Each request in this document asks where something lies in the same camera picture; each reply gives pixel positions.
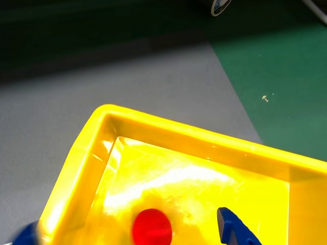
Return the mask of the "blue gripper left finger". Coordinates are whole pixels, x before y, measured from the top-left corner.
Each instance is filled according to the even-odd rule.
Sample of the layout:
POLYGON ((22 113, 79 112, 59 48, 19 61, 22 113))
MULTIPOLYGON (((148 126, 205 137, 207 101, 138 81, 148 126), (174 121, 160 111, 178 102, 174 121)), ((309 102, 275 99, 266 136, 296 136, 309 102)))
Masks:
POLYGON ((12 245, 39 245, 37 234, 38 221, 24 226, 13 238, 12 245))

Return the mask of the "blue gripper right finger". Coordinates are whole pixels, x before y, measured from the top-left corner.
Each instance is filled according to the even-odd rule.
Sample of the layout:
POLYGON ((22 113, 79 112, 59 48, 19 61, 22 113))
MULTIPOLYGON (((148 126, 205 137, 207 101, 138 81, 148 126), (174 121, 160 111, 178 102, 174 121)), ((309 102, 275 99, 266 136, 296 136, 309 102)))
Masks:
POLYGON ((217 210, 220 241, 227 245, 261 245, 254 233, 227 207, 217 210))

